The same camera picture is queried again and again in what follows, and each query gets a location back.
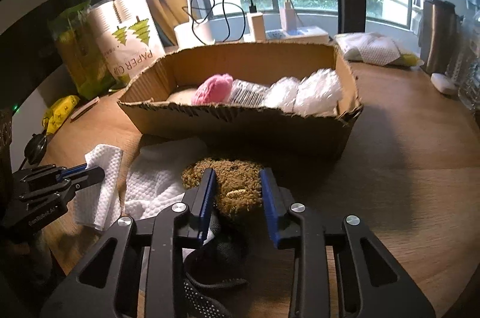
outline blue gripper pad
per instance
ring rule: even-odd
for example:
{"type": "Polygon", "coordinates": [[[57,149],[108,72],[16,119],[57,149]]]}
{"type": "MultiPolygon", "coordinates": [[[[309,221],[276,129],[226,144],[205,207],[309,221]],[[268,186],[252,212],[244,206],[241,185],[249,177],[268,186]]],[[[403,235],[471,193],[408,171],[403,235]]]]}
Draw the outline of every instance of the blue gripper pad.
{"type": "Polygon", "coordinates": [[[70,169],[65,169],[62,173],[60,173],[60,176],[58,176],[57,181],[60,182],[67,176],[70,176],[71,174],[74,174],[76,172],[81,172],[86,168],[87,168],[87,164],[82,164],[82,165],[74,166],[73,168],[70,168],[70,169]]]}
{"type": "Polygon", "coordinates": [[[204,199],[202,202],[202,208],[200,209],[200,219],[199,219],[199,237],[202,241],[205,241],[207,239],[208,235],[208,226],[210,225],[210,218],[212,216],[212,208],[213,208],[213,200],[214,200],[214,195],[215,191],[217,190],[217,174],[213,169],[206,169],[205,172],[203,173],[202,183],[204,183],[203,179],[207,179],[208,175],[208,180],[205,181],[206,187],[205,187],[205,195],[204,199]]]}
{"type": "Polygon", "coordinates": [[[263,209],[265,211],[268,234],[275,247],[278,248],[278,243],[281,239],[280,225],[287,215],[287,209],[270,168],[260,170],[260,181],[262,183],[263,209]]]}

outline black mesh fabric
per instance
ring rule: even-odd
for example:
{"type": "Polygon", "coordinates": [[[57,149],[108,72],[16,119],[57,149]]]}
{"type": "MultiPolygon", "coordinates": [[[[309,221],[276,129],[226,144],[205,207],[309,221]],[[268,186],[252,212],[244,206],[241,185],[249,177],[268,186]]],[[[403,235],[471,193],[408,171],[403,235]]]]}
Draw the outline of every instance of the black mesh fabric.
{"type": "Polygon", "coordinates": [[[183,281],[188,312],[195,318],[232,318],[230,312],[218,300],[203,295],[190,280],[183,281]]]}
{"type": "Polygon", "coordinates": [[[185,258],[183,285],[189,317],[231,318],[231,313],[222,303],[205,294],[248,284],[246,279],[239,276],[248,252],[247,242],[231,224],[224,223],[221,219],[215,218],[214,222],[210,223],[210,229],[215,238],[185,258]],[[205,267],[211,268],[208,274],[217,278],[216,281],[208,283],[209,276],[207,280],[202,280],[201,275],[199,275],[200,278],[195,278],[195,274],[199,272],[198,269],[205,267]]]}

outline black clamp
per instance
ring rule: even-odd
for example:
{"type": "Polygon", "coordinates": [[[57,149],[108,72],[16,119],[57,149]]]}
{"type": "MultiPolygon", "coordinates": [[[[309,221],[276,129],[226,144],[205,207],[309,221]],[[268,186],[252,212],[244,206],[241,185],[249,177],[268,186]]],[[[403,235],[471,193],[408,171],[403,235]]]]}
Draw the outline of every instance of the black clamp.
{"type": "Polygon", "coordinates": [[[216,187],[215,172],[206,169],[197,188],[156,217],[120,217],[56,288],[40,317],[136,317],[146,246],[145,317],[184,317],[182,248],[200,248],[206,240],[216,187]]]}
{"type": "MultiPolygon", "coordinates": [[[[295,249],[289,318],[330,317],[328,245],[334,250],[340,317],[435,317],[422,291],[357,217],[324,218],[295,203],[271,169],[260,176],[270,238],[279,249],[295,249]]],[[[206,239],[216,185],[215,172],[206,169],[197,188],[156,217],[118,219],[57,287],[40,318],[137,317],[146,246],[145,318],[185,317],[182,248],[199,248],[206,239]]]]}
{"type": "Polygon", "coordinates": [[[260,177],[270,239],[278,249],[295,249],[289,318],[330,317],[326,246],[334,252],[340,317],[435,317],[420,288],[358,217],[323,217],[295,203],[270,168],[260,177]]]}
{"type": "Polygon", "coordinates": [[[16,243],[27,241],[65,214],[78,190],[104,178],[102,168],[86,169],[86,164],[70,169],[56,165],[21,169],[13,174],[13,193],[0,229],[16,243]]]}

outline plastic water bottle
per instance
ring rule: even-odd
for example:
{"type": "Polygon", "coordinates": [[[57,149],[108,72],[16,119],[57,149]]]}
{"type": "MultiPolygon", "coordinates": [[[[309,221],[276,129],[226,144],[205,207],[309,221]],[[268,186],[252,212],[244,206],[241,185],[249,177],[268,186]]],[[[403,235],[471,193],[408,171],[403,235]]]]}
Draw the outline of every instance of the plastic water bottle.
{"type": "Polygon", "coordinates": [[[465,80],[460,85],[458,97],[473,113],[480,110],[480,10],[475,14],[470,49],[475,59],[469,66],[465,80]]]}

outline barcode label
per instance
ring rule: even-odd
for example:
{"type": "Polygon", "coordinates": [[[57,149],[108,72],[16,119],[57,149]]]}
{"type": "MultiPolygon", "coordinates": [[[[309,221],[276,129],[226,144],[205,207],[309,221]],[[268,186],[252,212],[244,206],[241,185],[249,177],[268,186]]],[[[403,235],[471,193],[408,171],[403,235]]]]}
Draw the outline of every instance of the barcode label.
{"type": "Polygon", "coordinates": [[[235,80],[228,103],[244,107],[260,107],[268,88],[266,86],[235,80]]]}

